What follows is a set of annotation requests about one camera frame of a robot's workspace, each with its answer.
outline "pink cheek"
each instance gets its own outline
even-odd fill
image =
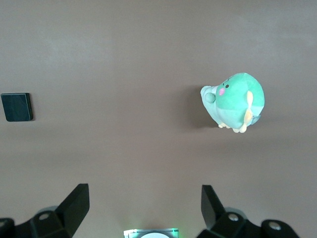
[[[223,95],[223,94],[224,94],[224,91],[225,91],[224,88],[220,88],[220,90],[219,90],[219,95],[220,95],[220,96]]]

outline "dark square object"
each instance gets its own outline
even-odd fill
[[[1,99],[7,121],[33,119],[29,93],[3,93]]]

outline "gray floor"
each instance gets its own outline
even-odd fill
[[[35,112],[0,110],[0,217],[24,222],[87,182],[76,238],[194,238],[211,184],[256,225],[316,237],[316,1],[1,1],[0,32],[0,93],[31,93]],[[266,98],[244,134],[215,128],[199,94],[238,72]]]

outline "green plush toy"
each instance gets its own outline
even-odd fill
[[[256,123],[264,107],[264,92],[260,83],[247,73],[231,76],[219,86],[201,90],[203,104],[220,128],[232,128],[244,133]]]

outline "plush toy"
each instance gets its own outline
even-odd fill
[[[201,90],[203,104],[220,128],[232,128],[244,133],[256,123],[264,107],[264,92],[260,83],[247,73],[231,76],[219,86]]]

